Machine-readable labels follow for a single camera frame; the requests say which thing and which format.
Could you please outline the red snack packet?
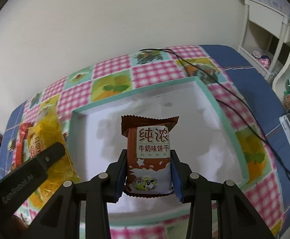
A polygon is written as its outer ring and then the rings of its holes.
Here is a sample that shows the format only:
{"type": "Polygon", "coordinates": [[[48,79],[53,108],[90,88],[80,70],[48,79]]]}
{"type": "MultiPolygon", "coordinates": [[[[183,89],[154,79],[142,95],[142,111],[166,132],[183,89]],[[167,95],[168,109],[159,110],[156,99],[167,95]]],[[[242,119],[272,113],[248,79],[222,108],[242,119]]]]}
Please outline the red snack packet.
{"type": "Polygon", "coordinates": [[[16,143],[16,149],[14,153],[14,161],[10,170],[15,170],[23,163],[24,142],[27,139],[29,128],[33,126],[32,122],[25,122],[20,125],[18,132],[18,140],[16,143]]]}

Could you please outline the brown milk biscuit packet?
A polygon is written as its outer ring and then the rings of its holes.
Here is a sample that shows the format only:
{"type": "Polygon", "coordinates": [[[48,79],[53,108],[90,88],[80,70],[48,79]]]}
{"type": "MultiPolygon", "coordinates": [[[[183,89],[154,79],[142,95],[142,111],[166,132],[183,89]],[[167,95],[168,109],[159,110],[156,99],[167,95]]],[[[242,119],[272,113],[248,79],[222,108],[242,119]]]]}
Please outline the brown milk biscuit packet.
{"type": "Polygon", "coordinates": [[[127,138],[128,174],[123,189],[127,195],[152,198],[174,192],[169,133],[178,120],[178,116],[121,117],[121,132],[127,138]]]}

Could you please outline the colourful checked plastic tablecloth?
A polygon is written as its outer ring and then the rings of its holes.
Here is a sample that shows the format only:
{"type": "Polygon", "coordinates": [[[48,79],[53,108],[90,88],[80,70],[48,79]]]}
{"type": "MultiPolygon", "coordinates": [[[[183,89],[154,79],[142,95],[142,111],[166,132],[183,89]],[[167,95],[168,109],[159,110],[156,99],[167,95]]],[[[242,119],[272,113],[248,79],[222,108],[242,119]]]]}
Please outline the colourful checked plastic tablecloth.
{"type": "Polygon", "coordinates": [[[279,117],[283,114],[283,105],[262,75],[237,51],[224,45],[174,46],[171,53],[123,55],[83,68],[49,85],[12,112],[0,149],[0,178],[16,164],[13,143],[18,142],[20,127],[33,122],[39,110],[49,103],[56,103],[62,131],[68,134],[72,112],[92,103],[99,90],[112,84],[119,74],[125,77],[127,89],[134,90],[185,78],[198,66],[203,68],[202,80],[221,101],[221,108],[242,148],[248,154],[255,149],[264,156],[248,163],[250,179],[243,191],[277,236],[285,221],[285,210],[275,148],[261,142],[251,128],[256,128],[271,143],[280,142],[279,117]]]}

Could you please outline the white wooden shelf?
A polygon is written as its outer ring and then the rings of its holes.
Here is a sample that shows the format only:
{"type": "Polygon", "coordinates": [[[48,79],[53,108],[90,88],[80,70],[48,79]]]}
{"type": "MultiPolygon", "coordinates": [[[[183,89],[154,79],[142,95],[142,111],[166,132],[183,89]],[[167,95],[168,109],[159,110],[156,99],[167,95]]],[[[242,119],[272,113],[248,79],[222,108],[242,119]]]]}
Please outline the white wooden shelf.
{"type": "Polygon", "coordinates": [[[290,16],[257,0],[245,0],[238,53],[272,82],[290,66],[290,16]]]}

